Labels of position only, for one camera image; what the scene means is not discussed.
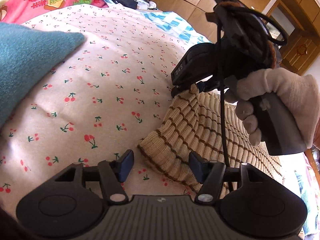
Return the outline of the white gloved right hand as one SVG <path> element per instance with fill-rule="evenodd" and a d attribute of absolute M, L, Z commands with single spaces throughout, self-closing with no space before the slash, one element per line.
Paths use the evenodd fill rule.
<path fill-rule="evenodd" d="M 299 76 L 284 68 L 260 69 L 237 83 L 236 93 L 227 90 L 225 100 L 237 103 L 236 115 L 249 134 L 249 142 L 261 142 L 261 130 L 250 98 L 276 93 L 293 115 L 307 148 L 319 146 L 319 88 L 312 75 Z"/>

